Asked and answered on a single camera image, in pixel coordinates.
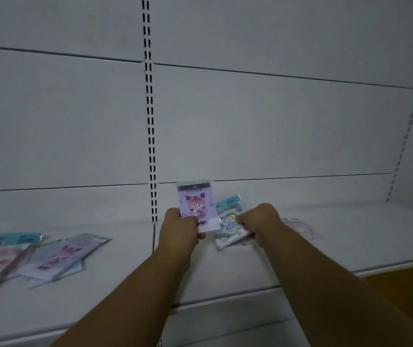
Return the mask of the person's left hand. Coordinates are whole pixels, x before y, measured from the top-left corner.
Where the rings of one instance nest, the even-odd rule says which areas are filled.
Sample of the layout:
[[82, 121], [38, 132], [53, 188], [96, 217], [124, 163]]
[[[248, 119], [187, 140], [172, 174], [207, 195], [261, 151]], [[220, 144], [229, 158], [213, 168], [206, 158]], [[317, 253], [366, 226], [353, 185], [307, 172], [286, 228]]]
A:
[[187, 260], [198, 243], [189, 243], [182, 237], [182, 218], [179, 208], [166, 211], [155, 252], [165, 258]]

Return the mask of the person's right hand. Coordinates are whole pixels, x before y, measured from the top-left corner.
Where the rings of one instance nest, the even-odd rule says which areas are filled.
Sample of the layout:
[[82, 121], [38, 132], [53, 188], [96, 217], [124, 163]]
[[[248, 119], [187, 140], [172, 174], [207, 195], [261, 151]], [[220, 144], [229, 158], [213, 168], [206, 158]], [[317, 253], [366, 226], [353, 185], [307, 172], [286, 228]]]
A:
[[280, 227], [280, 224], [282, 223], [280, 216], [274, 206], [270, 203], [259, 204], [247, 211], [256, 211], [255, 241], [258, 246], [262, 247], [265, 235]]

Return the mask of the white blue cartoon card packet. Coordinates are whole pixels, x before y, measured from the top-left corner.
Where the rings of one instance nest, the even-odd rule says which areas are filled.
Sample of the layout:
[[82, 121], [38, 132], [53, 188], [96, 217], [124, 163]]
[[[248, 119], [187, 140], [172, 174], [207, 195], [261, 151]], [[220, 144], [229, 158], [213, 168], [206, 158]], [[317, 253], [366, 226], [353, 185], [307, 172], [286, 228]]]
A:
[[215, 207], [220, 221], [220, 229], [215, 231], [217, 250], [233, 245], [251, 234], [244, 225], [237, 222], [237, 216], [245, 212], [239, 194], [216, 202]]

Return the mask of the purple cartoon girl card packet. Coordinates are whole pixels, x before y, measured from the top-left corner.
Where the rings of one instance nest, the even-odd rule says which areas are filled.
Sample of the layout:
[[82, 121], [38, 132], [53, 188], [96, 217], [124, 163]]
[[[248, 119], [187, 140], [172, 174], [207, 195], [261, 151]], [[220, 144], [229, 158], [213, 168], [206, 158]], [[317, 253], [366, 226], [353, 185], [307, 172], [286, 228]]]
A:
[[198, 220], [199, 233], [220, 230], [221, 222], [215, 206], [210, 181], [178, 182], [175, 186], [181, 218], [195, 216]]

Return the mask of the person's left forearm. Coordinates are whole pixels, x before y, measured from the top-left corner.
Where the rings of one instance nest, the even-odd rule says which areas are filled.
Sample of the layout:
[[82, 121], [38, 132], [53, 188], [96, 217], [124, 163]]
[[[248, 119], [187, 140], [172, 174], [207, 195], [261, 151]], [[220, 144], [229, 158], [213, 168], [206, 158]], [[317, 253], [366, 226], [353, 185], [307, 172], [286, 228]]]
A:
[[50, 347], [157, 347], [193, 246], [159, 246]]

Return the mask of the person's right forearm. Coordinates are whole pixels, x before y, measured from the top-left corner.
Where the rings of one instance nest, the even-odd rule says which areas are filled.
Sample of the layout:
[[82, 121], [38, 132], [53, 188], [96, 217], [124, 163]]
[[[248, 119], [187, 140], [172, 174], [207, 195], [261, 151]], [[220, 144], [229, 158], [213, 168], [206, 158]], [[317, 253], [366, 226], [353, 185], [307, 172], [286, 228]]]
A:
[[311, 347], [413, 347], [413, 321], [281, 224], [256, 239]]

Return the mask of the pale pink card packet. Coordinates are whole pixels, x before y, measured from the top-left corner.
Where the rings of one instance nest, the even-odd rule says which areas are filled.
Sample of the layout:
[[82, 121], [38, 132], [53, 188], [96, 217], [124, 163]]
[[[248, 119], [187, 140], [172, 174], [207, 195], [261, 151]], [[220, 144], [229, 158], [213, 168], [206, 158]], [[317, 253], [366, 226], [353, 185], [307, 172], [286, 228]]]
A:
[[318, 233], [315, 229], [304, 221], [297, 218], [286, 217], [282, 217], [281, 221], [307, 240], [312, 240], [318, 237]]

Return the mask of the white metal shelf board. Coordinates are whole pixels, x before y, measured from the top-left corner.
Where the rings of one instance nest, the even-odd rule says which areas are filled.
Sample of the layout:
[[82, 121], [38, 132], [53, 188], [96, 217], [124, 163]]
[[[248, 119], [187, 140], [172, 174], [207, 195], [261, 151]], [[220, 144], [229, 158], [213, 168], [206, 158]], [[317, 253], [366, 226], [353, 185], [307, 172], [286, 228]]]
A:
[[[413, 267], [413, 210], [391, 203], [280, 209], [314, 228], [308, 239], [357, 276]], [[175, 298], [188, 309], [276, 291], [279, 281], [253, 239], [217, 250], [214, 234], [202, 240]]]
[[133, 221], [49, 228], [48, 240], [90, 233], [110, 237], [84, 260], [84, 270], [29, 289], [18, 277], [0, 285], [0, 346], [62, 334], [152, 254], [153, 223]]

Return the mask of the purple dark-haired cartoon card packet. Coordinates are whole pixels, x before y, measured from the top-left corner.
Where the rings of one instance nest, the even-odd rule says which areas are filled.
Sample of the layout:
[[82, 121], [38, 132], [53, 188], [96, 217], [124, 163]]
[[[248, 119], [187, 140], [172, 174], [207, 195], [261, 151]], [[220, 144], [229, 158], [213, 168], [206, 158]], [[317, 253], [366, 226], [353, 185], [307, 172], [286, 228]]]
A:
[[111, 239], [95, 234], [79, 234], [39, 247], [17, 273], [35, 280], [56, 281]]

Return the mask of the light blue card packet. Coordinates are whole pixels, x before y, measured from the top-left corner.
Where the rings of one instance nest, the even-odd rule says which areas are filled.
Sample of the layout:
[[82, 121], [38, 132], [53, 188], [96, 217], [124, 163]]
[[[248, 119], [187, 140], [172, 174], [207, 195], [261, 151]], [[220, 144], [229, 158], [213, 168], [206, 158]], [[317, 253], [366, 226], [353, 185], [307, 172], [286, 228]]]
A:
[[79, 273], [83, 270], [84, 270], [83, 260], [80, 260], [80, 261], [76, 262], [75, 264], [73, 264], [65, 272], [60, 274], [55, 280], [30, 279], [27, 283], [27, 289], [30, 290], [30, 289], [33, 289], [33, 288], [37, 288], [37, 287], [52, 283], [54, 281], [58, 281], [58, 280], [60, 280], [62, 278], [65, 278], [67, 276], [77, 274], [77, 273]]

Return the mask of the teal header card packet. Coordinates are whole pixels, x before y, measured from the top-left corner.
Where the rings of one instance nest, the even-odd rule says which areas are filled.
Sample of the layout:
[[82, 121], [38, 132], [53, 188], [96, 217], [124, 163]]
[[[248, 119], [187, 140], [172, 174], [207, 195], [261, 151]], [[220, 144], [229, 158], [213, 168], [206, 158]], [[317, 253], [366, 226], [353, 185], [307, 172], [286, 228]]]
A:
[[42, 233], [0, 233], [0, 247], [39, 243]]

